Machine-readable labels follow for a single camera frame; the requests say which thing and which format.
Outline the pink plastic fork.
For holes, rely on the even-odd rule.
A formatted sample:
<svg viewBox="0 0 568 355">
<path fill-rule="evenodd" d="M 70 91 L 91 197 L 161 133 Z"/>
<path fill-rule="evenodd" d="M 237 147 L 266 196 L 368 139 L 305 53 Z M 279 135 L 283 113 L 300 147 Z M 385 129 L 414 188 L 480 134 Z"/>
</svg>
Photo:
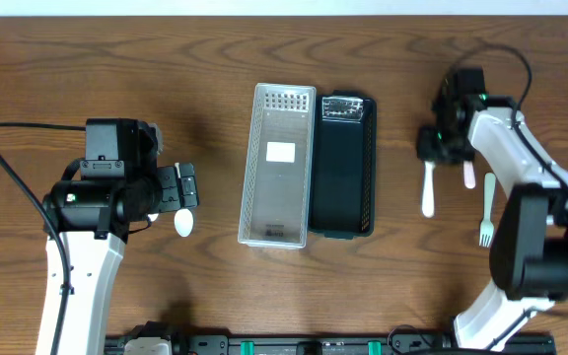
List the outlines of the pink plastic fork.
<svg viewBox="0 0 568 355">
<path fill-rule="evenodd" d="M 467 189 L 476 187 L 476 179 L 472 161 L 464 161 L 462 163 L 463 183 Z"/>
</svg>

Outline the white plastic fork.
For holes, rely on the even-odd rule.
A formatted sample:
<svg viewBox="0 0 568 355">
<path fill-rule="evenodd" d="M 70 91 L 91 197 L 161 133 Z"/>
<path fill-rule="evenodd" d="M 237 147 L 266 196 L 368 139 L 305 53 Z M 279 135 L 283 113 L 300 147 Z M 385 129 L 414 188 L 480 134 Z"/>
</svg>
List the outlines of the white plastic fork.
<svg viewBox="0 0 568 355">
<path fill-rule="evenodd" d="M 421 212 L 424 217 L 432 218 L 435 215 L 435 192 L 434 192 L 435 163 L 424 162 L 423 189 L 421 197 Z"/>
</svg>

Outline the mint green plastic fork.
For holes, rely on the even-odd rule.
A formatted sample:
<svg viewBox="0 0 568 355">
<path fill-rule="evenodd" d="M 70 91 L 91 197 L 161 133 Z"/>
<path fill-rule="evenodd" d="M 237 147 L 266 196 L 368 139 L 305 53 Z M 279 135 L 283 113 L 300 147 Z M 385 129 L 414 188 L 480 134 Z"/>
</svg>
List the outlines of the mint green plastic fork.
<svg viewBox="0 0 568 355">
<path fill-rule="evenodd" d="M 489 248 L 494 235 L 494 225 L 491 221 L 494 194 L 496 189 L 496 176 L 487 173 L 484 177 L 483 187 L 483 217 L 479 227 L 479 245 Z"/>
</svg>

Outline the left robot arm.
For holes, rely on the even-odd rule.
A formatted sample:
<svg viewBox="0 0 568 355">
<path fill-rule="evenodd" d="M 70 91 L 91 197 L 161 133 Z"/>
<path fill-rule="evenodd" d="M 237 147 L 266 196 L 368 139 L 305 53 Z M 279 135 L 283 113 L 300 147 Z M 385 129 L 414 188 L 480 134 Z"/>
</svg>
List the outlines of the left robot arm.
<svg viewBox="0 0 568 355">
<path fill-rule="evenodd" d="M 47 285 L 38 354 L 101 354 L 111 291 L 131 224 L 145 228 L 173 213 L 188 236 L 199 204 L 191 163 L 161 167 L 161 129 L 127 118 L 90 118 L 85 155 L 74 160 L 42 202 L 49 220 Z"/>
</svg>

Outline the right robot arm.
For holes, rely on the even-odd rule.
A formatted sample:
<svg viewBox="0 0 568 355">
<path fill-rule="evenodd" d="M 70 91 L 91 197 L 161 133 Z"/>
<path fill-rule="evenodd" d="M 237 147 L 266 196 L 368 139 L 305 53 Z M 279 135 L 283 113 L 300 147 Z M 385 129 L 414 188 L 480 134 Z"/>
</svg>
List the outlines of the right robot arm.
<svg viewBox="0 0 568 355">
<path fill-rule="evenodd" d="M 422 126 L 416 140 L 422 214 L 435 214 L 434 169 L 476 154 L 507 196 L 487 239 L 491 279 L 453 321 L 456 349 L 500 352 L 532 317 L 568 299 L 568 172 L 533 137 L 519 103 L 487 93 L 480 68 L 451 70 L 432 110 L 435 124 Z"/>
</svg>

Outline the white plastic spoon right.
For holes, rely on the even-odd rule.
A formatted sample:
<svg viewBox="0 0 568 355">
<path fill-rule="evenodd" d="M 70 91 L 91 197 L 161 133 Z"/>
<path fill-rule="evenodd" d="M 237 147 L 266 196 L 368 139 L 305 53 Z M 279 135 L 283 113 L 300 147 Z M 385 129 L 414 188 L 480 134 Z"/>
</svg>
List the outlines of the white plastic spoon right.
<svg viewBox="0 0 568 355">
<path fill-rule="evenodd" d="M 183 180 L 183 177 L 181 177 L 181 174 L 180 174 L 179 163 L 175 163 L 175 167 L 176 167 L 176 170 L 177 170 L 178 177 L 181 178 L 181 180 Z M 188 185 L 187 185 L 188 191 L 190 191 L 190 193 L 193 194 L 193 191 L 190 190 L 190 183 L 193 183 L 192 177 L 187 177 L 186 182 L 188 182 Z M 193 226 L 194 226 L 193 213 L 188 208 L 181 208 L 179 211 L 176 212 L 174 222 L 175 222 L 175 228 L 176 228 L 178 234 L 181 237 L 186 238 L 190 235 L 190 233 L 192 232 Z"/>
</svg>

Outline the black perforated plastic basket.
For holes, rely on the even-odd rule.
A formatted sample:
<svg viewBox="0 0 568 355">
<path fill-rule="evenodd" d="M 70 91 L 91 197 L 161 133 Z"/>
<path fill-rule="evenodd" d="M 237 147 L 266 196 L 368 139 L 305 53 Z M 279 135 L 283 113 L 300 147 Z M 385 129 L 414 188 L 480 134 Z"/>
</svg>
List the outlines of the black perforated plastic basket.
<svg viewBox="0 0 568 355">
<path fill-rule="evenodd" d="M 377 105 L 356 92 L 317 98 L 309 230 L 353 240 L 374 232 Z"/>
</svg>

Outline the clear perforated plastic basket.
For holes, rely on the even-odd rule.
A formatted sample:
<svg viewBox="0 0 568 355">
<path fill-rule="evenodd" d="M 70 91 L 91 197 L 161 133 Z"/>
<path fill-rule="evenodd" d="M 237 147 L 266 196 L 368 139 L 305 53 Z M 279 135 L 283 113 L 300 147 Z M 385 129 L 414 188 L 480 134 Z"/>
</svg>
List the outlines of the clear perforated plastic basket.
<svg viewBox="0 0 568 355">
<path fill-rule="evenodd" d="M 255 86 L 239 243 L 275 249 L 306 245 L 316 98 L 312 86 Z"/>
</svg>

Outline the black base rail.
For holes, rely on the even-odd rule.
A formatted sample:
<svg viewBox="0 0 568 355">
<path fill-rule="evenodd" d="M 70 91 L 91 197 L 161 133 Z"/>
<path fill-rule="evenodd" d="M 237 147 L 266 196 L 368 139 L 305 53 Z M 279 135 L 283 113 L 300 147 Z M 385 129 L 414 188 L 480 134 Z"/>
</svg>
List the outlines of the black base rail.
<svg viewBox="0 0 568 355">
<path fill-rule="evenodd" d="M 177 355 L 411 355 L 479 354 L 460 348 L 449 333 L 404 326 L 387 336 L 269 337 L 190 334 L 149 321 L 106 338 L 103 354 Z"/>
</svg>

